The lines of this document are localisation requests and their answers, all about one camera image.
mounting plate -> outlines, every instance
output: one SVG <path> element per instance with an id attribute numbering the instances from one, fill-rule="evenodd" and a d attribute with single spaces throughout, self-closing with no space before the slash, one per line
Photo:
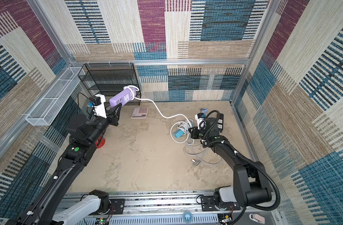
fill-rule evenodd
<path id="1" fill-rule="evenodd" d="M 120 215 L 123 214 L 124 206 L 125 206 L 125 199 L 119 198 L 119 199 L 109 199 L 111 201 L 111 205 L 114 206 L 114 215 Z"/>
<path id="2" fill-rule="evenodd" d="M 217 208 L 215 208 L 215 199 L 214 196 L 201 196 L 201 209 L 203 212 L 209 212 L 209 211 L 218 211 Z M 235 210 L 240 210 L 240 206 L 236 203 L 233 202 L 234 206 L 234 211 Z M 228 206 L 226 209 L 227 210 L 232 210 L 231 206 Z"/>

black wire shelf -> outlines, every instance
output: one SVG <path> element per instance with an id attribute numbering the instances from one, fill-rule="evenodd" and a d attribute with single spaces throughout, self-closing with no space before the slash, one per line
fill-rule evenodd
<path id="1" fill-rule="evenodd" d="M 84 64 L 85 75 L 79 79 L 93 93 L 105 95 L 107 101 L 124 89 L 124 86 L 134 85 L 139 88 L 139 82 L 132 63 L 90 63 Z M 140 100 L 134 99 L 126 105 L 140 105 Z"/>

floor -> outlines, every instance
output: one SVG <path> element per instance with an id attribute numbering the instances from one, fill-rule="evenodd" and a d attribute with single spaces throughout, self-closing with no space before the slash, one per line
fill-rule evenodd
<path id="1" fill-rule="evenodd" d="M 156 103 L 165 116 L 178 113 L 194 119 L 199 108 L 224 114 L 224 130 L 232 145 L 250 158 L 236 118 L 228 101 Z M 164 119 L 152 103 L 146 119 L 131 119 L 133 108 L 121 109 L 119 126 L 109 126 L 105 145 L 97 149 L 88 166 L 73 182 L 70 192 L 206 190 L 233 184 L 233 171 L 223 161 L 218 166 L 192 164 L 195 157 L 184 153 L 184 144 L 170 137 L 171 126 L 183 117 Z M 216 163 L 220 157 L 209 150 L 206 161 Z"/>

small blue object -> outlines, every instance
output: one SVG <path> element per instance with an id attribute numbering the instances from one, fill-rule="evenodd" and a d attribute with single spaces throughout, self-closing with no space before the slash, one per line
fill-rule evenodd
<path id="1" fill-rule="evenodd" d="M 185 223 L 190 223 L 192 220 L 193 220 L 193 214 L 191 213 L 191 211 L 186 210 L 186 211 L 183 213 L 183 221 L 184 221 Z"/>
<path id="2" fill-rule="evenodd" d="M 175 131 L 174 133 L 174 137 L 179 138 L 184 134 L 184 131 L 182 131 L 181 129 L 178 129 L 177 131 Z"/>
<path id="3" fill-rule="evenodd" d="M 207 108 L 200 108 L 200 112 L 207 114 L 208 113 L 208 109 Z"/>

mesh shelf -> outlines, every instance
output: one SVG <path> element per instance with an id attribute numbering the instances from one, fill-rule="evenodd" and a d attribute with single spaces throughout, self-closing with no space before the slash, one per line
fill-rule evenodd
<path id="1" fill-rule="evenodd" d="M 69 67 L 26 117 L 33 126 L 50 126 L 80 82 L 81 67 Z"/>
<path id="2" fill-rule="evenodd" d="M 124 86 L 134 85 L 139 87 L 132 63 L 84 64 L 81 71 L 83 73 L 78 74 L 78 77 L 89 93 L 91 95 L 105 95 L 107 102 L 121 92 Z M 137 92 L 137 97 L 141 97 L 140 92 Z M 140 101 L 134 99 L 128 102 L 127 105 L 140 105 Z"/>

